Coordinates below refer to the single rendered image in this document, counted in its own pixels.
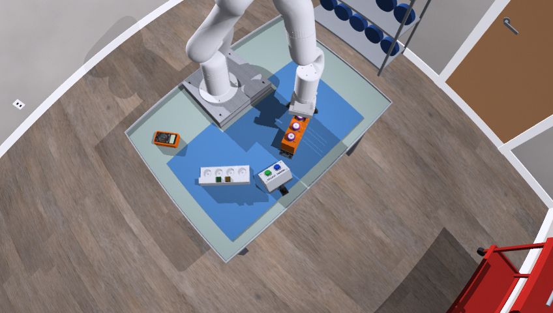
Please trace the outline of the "orange digital multimeter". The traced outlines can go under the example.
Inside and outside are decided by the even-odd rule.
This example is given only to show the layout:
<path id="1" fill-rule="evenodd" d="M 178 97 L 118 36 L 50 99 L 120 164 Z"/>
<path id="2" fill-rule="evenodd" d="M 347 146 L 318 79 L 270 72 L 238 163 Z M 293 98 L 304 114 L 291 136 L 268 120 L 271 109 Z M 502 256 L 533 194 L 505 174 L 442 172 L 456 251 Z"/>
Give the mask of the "orange digital multimeter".
<path id="1" fill-rule="evenodd" d="M 153 142 L 155 145 L 177 148 L 179 139 L 178 133 L 156 131 Z"/>

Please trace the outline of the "blue flat mat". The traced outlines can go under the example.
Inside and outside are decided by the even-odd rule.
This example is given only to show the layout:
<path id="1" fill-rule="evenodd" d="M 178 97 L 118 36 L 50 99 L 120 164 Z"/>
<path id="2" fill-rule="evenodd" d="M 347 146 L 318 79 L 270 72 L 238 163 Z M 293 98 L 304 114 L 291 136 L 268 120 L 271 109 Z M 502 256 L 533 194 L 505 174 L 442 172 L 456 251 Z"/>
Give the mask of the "blue flat mat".
<path id="1" fill-rule="evenodd" d="M 283 161 L 293 177 L 284 185 L 289 191 L 363 118 L 320 79 L 318 114 L 309 120 L 292 159 L 280 155 L 282 139 L 294 116 L 288 114 L 286 104 L 294 91 L 298 66 L 291 61 L 268 78 L 277 89 L 224 132 L 211 123 L 167 163 L 231 241 L 282 197 L 280 188 L 267 191 L 259 173 Z M 221 166 L 249 166 L 250 184 L 199 184 L 202 167 Z"/>

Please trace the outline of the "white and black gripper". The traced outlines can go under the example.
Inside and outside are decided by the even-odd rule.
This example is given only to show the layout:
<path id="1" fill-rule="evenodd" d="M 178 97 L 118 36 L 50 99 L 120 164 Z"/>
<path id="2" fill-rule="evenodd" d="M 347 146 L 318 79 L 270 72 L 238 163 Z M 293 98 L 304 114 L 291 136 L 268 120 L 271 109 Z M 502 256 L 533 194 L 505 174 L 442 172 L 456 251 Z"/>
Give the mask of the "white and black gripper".
<path id="1" fill-rule="evenodd" d="M 286 107 L 287 107 L 287 108 L 290 108 L 290 105 L 294 106 L 295 97 L 294 97 L 293 93 L 292 93 L 292 96 L 291 96 L 291 97 L 292 97 L 292 98 L 291 98 L 291 101 L 288 102 L 288 103 L 286 104 Z M 315 96 L 314 100 L 311 102 L 310 110 L 315 110 L 315 111 L 314 111 L 314 114 L 318 113 L 318 109 L 316 108 L 316 96 Z"/>

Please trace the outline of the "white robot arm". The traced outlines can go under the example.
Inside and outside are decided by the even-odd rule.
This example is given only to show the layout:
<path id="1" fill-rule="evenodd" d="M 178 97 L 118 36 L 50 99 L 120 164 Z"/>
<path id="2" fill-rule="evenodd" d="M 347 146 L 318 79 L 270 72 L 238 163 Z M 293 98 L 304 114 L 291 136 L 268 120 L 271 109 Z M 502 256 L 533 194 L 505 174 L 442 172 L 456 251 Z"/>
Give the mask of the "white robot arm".
<path id="1" fill-rule="evenodd" d="M 237 78 L 228 70 L 227 54 L 233 39 L 233 26 L 252 2 L 215 0 L 211 13 L 187 43 L 188 58 L 200 64 L 203 74 L 200 95 L 207 102 L 220 104 L 237 92 Z M 273 3 L 284 18 L 290 56 L 299 65 L 293 92 L 295 104 L 290 105 L 288 114 L 312 119 L 314 110 L 310 110 L 310 105 L 318 94 L 325 63 L 323 51 L 316 47 L 312 1 L 273 0 Z"/>

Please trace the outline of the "orange tube rack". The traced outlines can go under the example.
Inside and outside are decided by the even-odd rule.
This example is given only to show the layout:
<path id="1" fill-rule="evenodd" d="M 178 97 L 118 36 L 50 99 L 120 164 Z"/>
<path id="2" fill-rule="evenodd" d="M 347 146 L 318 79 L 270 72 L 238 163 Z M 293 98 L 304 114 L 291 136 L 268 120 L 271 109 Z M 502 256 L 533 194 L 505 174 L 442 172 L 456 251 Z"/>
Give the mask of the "orange tube rack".
<path id="1" fill-rule="evenodd" d="M 293 116 L 293 119 L 291 120 L 291 123 L 290 123 L 290 125 L 289 125 L 283 139 L 282 139 L 281 149 L 289 151 L 293 154 L 295 153 L 295 150 L 297 149 L 297 146 L 299 145 L 299 142 L 302 138 L 302 135 L 305 131 L 306 126 L 308 125 L 309 120 L 310 120 L 309 118 L 308 119 L 306 118 L 306 121 L 304 121 L 304 120 L 303 121 L 298 121 L 297 119 L 295 119 L 295 116 Z M 297 132 L 293 131 L 293 129 L 292 129 L 292 124 L 294 122 L 298 122 L 301 125 L 300 129 Z M 294 139 L 293 142 L 289 142 L 288 139 L 287 139 L 287 135 L 288 135 L 289 132 L 293 132 L 295 134 L 295 139 Z"/>

